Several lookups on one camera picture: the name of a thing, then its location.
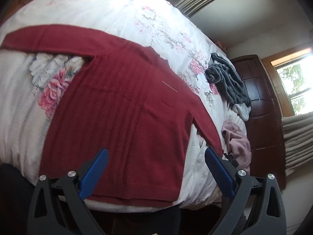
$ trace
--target pink clothing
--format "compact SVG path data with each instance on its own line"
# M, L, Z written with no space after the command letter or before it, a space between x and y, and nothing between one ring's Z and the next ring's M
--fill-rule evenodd
M223 123L222 135L225 138L228 154L232 154L237 160L239 168L250 173L251 148L250 142L232 120Z

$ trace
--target silver bolt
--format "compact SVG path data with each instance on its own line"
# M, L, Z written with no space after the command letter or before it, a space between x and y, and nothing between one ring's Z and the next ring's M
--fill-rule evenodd
M273 174L268 174L267 177L271 180L273 180L275 178L275 176Z
M238 171L238 174L239 174L239 176L242 176L242 177L244 177L245 175L247 175L247 173L246 173L243 169L240 169L240 170Z
M68 172L67 175L68 175L69 177L74 177L74 176L76 176L76 171L71 170L71 171Z
M46 175L41 175L41 176L39 177L39 180L40 180L40 181L44 181L44 180L46 180L46 178L47 178Z

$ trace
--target knit fabric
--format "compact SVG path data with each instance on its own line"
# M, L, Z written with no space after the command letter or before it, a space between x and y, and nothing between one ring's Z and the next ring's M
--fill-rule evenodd
M244 82L240 79L235 68L223 57L212 53L211 58L217 63L209 65L205 70L205 76L210 84L216 84L217 88L230 104L245 103L251 106Z
M1 48L85 57L53 116L40 174L63 176L105 147L109 163L91 199L170 206L181 189L192 123L223 153L200 98L151 47L98 30L45 25L8 34Z

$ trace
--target dark wooden headboard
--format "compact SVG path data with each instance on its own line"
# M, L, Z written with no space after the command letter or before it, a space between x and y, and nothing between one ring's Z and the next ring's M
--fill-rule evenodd
M251 113L245 123L251 144L251 175L273 173L281 189L286 187L285 146L281 111L269 78L257 55L231 60L251 98Z

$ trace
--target sweater sleeve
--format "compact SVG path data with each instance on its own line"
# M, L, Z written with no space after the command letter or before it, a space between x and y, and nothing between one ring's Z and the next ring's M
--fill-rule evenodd
M94 57L126 45L127 40L103 31L68 25L29 26L6 35L0 48Z

